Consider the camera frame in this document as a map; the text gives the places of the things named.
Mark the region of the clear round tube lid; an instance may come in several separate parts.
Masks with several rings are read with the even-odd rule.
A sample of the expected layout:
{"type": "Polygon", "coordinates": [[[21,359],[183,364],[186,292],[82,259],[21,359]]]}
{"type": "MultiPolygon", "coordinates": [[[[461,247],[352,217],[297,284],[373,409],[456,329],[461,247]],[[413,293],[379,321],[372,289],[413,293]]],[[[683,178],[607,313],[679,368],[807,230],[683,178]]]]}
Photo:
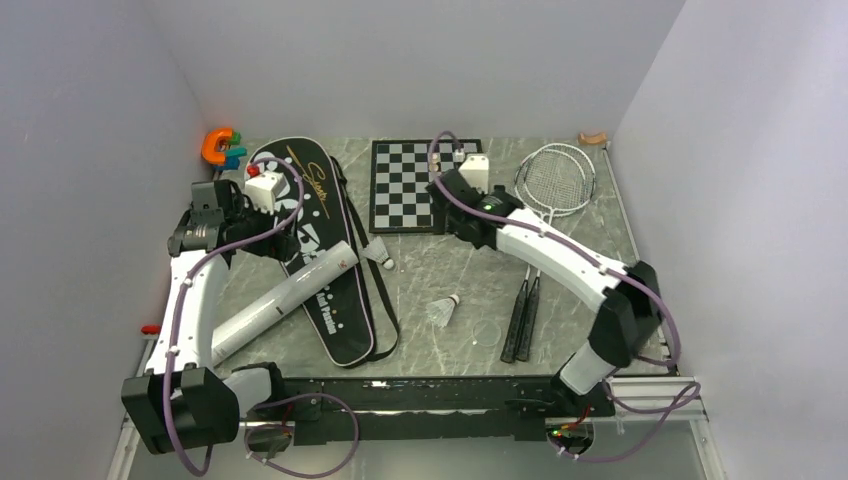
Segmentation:
{"type": "Polygon", "coordinates": [[[501,340],[502,329],[495,322],[479,320],[472,327],[471,337],[473,346],[494,347],[501,340]]]}

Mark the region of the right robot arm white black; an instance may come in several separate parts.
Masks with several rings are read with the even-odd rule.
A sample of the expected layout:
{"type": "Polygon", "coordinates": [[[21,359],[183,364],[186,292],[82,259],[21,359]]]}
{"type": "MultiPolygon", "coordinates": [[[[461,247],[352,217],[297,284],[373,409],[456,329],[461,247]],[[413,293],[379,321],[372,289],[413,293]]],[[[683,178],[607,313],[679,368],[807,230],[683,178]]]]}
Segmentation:
{"type": "Polygon", "coordinates": [[[582,246],[504,186],[483,194],[453,169],[435,176],[427,191],[456,237],[526,262],[594,312],[587,340],[551,379],[551,401],[560,413],[574,415],[587,406],[600,383],[629,367],[666,319],[650,265],[626,265],[582,246]]]}

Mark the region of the white shuttlecock tube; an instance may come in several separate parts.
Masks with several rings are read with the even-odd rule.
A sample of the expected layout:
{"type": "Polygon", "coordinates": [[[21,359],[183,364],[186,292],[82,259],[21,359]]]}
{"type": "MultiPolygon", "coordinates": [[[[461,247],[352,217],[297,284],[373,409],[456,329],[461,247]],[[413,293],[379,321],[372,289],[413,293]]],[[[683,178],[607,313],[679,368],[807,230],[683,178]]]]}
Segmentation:
{"type": "Polygon", "coordinates": [[[321,253],[214,329],[212,365],[236,353],[358,263],[354,250],[344,241],[321,253]]]}

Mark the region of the white shuttlecock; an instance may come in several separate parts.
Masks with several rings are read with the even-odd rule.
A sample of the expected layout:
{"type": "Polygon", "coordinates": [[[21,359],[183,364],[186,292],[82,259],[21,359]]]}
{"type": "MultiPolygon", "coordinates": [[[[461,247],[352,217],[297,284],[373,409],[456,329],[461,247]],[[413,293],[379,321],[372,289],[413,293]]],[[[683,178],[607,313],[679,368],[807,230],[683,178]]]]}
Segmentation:
{"type": "Polygon", "coordinates": [[[372,238],[363,248],[362,255],[366,259],[380,264],[387,270],[392,270],[395,267],[395,261],[391,258],[382,237],[375,236],[372,238]]]}
{"type": "Polygon", "coordinates": [[[432,325],[444,328],[448,325],[459,303],[460,298],[456,294],[451,294],[443,299],[430,302],[425,307],[426,319],[432,325]]]}

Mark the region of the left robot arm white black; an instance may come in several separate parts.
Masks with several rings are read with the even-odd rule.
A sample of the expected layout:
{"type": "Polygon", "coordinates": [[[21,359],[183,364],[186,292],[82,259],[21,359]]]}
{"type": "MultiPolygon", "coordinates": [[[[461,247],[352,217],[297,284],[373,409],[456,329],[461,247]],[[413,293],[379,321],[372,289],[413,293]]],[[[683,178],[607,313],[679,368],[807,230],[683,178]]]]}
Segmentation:
{"type": "Polygon", "coordinates": [[[238,185],[195,182],[192,200],[168,239],[170,292],[161,333],[143,372],[123,382],[122,403],[142,443],[153,454],[232,441],[252,410],[264,420],[287,406],[279,369],[271,362],[237,369],[221,379],[213,370],[217,298],[233,255],[289,260],[299,250],[292,226],[296,206],[277,204],[297,187],[279,174],[238,185]]]}

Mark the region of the black racket bag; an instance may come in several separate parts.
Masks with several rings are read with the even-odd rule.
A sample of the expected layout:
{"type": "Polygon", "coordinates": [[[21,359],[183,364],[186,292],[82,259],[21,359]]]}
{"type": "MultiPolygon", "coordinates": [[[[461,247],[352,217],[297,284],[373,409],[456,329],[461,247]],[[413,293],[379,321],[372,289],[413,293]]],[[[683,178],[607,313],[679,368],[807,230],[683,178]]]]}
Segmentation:
{"type": "MultiPolygon", "coordinates": [[[[283,264],[291,275],[317,261],[340,242],[354,253],[368,244],[365,228],[347,192],[347,178],[339,162],[321,144],[308,137],[286,137],[259,147],[252,161],[259,167],[291,178],[292,166],[305,187],[296,221],[300,253],[283,264]]],[[[328,357],[338,367],[354,368],[390,356],[399,341],[380,351],[373,313],[361,263],[353,266],[305,301],[303,309],[328,357]]]]}

